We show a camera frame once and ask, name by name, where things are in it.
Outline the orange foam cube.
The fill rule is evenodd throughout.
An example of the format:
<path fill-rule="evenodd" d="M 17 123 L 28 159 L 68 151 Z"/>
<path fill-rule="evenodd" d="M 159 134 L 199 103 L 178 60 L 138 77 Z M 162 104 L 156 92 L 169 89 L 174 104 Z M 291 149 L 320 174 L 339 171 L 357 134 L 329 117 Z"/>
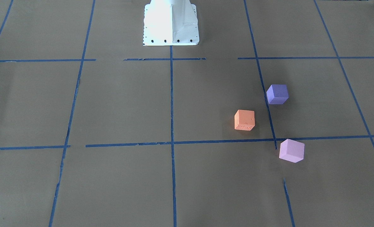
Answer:
<path fill-rule="evenodd" d="M 255 127 L 255 111 L 237 110 L 234 115 L 234 129 L 251 131 Z"/>

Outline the purple foam cube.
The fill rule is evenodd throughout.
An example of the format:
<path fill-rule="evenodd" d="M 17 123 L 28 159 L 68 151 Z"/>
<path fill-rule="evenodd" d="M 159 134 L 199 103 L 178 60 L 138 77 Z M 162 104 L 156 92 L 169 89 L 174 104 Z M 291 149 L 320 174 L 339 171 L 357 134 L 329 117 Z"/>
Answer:
<path fill-rule="evenodd" d="M 285 84 L 272 84 L 266 91 L 267 101 L 270 105 L 282 105 L 289 99 L 289 92 Z"/>

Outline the brown paper table cover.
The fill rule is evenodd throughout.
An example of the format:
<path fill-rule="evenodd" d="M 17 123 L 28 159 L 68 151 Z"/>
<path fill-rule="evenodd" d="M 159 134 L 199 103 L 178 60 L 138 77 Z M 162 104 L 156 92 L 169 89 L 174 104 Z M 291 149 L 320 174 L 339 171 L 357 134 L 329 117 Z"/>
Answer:
<path fill-rule="evenodd" d="M 0 0 L 0 227 L 374 227 L 374 0 L 148 3 Z"/>

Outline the pink foam cube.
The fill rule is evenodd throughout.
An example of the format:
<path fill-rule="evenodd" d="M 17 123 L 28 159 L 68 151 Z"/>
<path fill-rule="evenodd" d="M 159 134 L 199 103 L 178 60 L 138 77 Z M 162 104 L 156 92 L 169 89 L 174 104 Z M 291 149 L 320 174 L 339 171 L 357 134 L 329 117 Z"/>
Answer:
<path fill-rule="evenodd" d="M 286 139 L 280 144 L 279 158 L 297 163 L 304 159 L 304 149 L 304 143 L 292 139 Z"/>

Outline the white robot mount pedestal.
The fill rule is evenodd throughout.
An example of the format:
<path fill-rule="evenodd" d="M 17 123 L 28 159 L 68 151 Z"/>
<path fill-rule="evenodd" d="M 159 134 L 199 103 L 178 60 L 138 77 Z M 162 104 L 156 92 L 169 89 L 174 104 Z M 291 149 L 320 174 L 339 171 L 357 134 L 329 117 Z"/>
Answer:
<path fill-rule="evenodd" d="M 144 46 L 190 46 L 200 42 L 196 5 L 189 0 L 151 0 L 144 8 Z"/>

